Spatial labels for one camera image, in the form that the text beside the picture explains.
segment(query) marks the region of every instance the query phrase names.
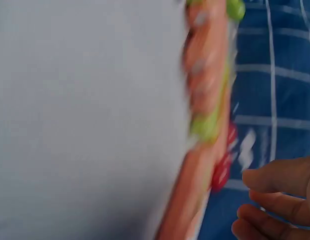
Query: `packaging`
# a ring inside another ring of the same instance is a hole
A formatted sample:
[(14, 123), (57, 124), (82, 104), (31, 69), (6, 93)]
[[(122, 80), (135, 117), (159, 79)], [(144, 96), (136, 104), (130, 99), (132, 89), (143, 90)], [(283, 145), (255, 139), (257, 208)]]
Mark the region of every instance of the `packaging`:
[(236, 78), (236, 32), (245, 6), (240, 0), (188, 0), (189, 34), (182, 63), (190, 101), (189, 150), (163, 216), (157, 240), (197, 239), (210, 192), (230, 174), (228, 145), (231, 87)]

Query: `plastic wrapper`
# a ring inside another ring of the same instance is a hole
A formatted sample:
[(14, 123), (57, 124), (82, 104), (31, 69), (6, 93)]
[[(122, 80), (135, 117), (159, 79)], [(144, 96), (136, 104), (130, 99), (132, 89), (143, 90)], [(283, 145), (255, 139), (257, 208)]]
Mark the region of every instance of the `plastic wrapper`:
[(190, 149), (159, 227), (158, 240), (196, 239), (210, 192), (230, 174), (230, 94), (236, 78), (236, 32), (244, 4), (237, 0), (189, 0), (189, 35), (182, 55), (189, 94)]

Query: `gray wall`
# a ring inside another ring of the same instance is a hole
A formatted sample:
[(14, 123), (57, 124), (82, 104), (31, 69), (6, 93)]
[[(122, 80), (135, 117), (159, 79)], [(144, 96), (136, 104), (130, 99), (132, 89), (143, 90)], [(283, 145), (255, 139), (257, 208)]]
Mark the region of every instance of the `gray wall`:
[(150, 239), (185, 152), (175, 0), (0, 0), (0, 240)]

